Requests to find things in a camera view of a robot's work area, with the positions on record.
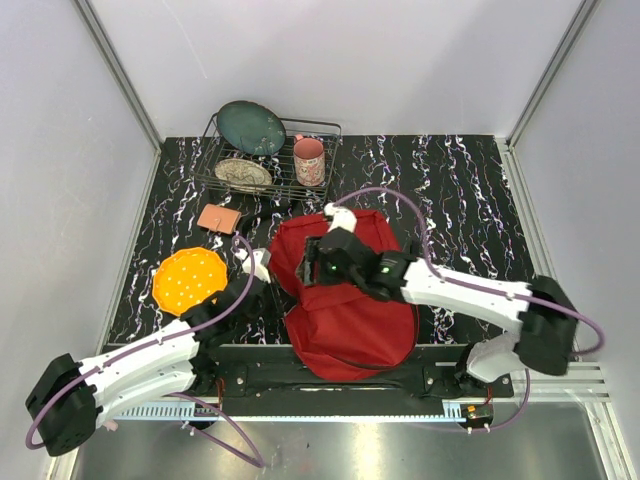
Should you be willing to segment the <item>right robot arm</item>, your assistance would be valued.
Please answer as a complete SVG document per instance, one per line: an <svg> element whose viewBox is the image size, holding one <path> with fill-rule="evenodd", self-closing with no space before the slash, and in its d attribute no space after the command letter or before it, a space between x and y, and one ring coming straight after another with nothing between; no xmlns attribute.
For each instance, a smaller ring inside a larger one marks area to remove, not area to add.
<svg viewBox="0 0 640 480"><path fill-rule="evenodd" d="M408 253L377 253L343 228L306 239L296 275L306 287L346 283L379 301L444 308L501 328L500 336L473 344L459 360L454 384L466 396L517 370L563 376L574 355L577 320L549 277L482 279Z"/></svg>

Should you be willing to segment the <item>pink leather wallet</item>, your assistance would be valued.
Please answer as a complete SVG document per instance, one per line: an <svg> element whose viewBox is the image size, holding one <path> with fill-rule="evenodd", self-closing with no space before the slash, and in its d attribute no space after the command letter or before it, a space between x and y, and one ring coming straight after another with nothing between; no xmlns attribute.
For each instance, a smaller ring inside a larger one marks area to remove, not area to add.
<svg viewBox="0 0 640 480"><path fill-rule="evenodd" d="M232 234L236 231L240 218L241 213L237 210L206 204L197 225L212 232Z"/></svg>

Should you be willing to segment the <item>dark wire dish rack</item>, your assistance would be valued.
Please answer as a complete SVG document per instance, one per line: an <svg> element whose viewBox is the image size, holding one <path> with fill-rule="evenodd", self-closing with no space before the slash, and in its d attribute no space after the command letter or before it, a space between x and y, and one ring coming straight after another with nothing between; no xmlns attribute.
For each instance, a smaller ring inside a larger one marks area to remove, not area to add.
<svg viewBox="0 0 640 480"><path fill-rule="evenodd" d="M217 114L213 114L201 137L201 156L191 167L192 176L213 191L250 194L287 200L324 202L335 177L335 158L343 141L342 127L338 123L295 118L281 119L287 137L282 148L273 156L245 153L231 145L219 132ZM294 137L311 137L323 143L325 152L324 180L318 186L304 186L297 181L294 167ZM219 177L218 164L228 159L240 159L240 168L255 172L264 169L269 176L258 184L237 183Z"/></svg>

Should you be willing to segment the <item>red student backpack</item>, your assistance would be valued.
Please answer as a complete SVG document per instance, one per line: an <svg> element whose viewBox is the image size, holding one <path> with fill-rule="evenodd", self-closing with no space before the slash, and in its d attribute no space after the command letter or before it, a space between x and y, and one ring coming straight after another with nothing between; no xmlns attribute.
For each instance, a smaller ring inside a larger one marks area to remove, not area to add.
<svg viewBox="0 0 640 480"><path fill-rule="evenodd" d="M376 366L400 364L417 341L414 308L377 301L349 284L305 287L297 278L305 239L327 231L320 214L299 216L282 222L269 246L270 272L296 300L284 316L294 351L305 363L324 354Z"/></svg>

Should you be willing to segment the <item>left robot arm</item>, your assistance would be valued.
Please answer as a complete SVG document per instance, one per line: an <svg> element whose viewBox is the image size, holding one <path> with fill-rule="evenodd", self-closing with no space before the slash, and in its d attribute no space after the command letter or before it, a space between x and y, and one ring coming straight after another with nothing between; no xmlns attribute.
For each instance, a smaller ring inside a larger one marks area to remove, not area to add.
<svg viewBox="0 0 640 480"><path fill-rule="evenodd" d="M213 352L261 315L269 290L243 274L141 340L81 361L51 360L25 401L27 448L60 456L126 410L175 393L222 392Z"/></svg>

